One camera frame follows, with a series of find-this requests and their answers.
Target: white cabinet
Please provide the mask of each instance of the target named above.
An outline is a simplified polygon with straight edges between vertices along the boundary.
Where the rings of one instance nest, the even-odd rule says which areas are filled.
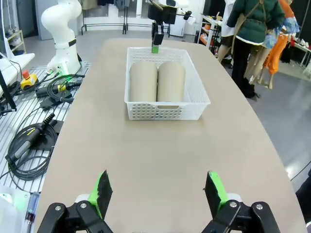
[[[176,35],[183,37],[185,34],[186,21],[183,16],[176,16],[175,24],[171,24],[170,35]]]

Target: green jacket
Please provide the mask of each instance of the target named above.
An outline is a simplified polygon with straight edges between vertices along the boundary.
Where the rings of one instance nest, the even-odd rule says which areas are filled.
[[[241,13],[245,16],[254,8],[259,0],[236,0],[227,25],[234,28]],[[278,0],[264,0],[267,29],[276,28],[284,23],[285,15]],[[260,4],[241,26],[238,36],[254,43],[262,43],[266,37],[263,23],[263,6]]]

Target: beige table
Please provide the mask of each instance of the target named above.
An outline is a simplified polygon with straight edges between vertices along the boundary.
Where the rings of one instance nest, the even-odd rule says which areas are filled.
[[[202,188],[207,171],[250,205],[266,201],[282,233],[306,232],[283,164],[256,114],[207,47],[186,49],[211,105],[199,121],[129,121],[124,104],[128,47],[150,40],[114,39],[76,96],[45,178],[38,228],[48,206],[74,203],[105,169],[113,189],[106,221],[115,233],[200,233],[211,220]]]

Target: white plastic basket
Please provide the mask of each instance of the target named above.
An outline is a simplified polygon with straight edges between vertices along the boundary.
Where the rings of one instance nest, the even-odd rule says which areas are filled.
[[[130,102],[130,68],[137,61],[151,61],[159,66],[165,62],[180,62],[185,70],[183,102]],[[160,47],[151,53],[151,47],[128,48],[124,101],[130,120],[198,120],[210,104],[208,95],[187,51]]]

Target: cardboard tube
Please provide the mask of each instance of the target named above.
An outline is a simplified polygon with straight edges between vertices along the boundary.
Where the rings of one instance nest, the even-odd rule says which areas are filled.
[[[157,68],[149,61],[139,61],[130,69],[130,101],[156,102]]]
[[[159,68],[157,101],[182,102],[185,75],[185,68],[179,62],[163,63]]]

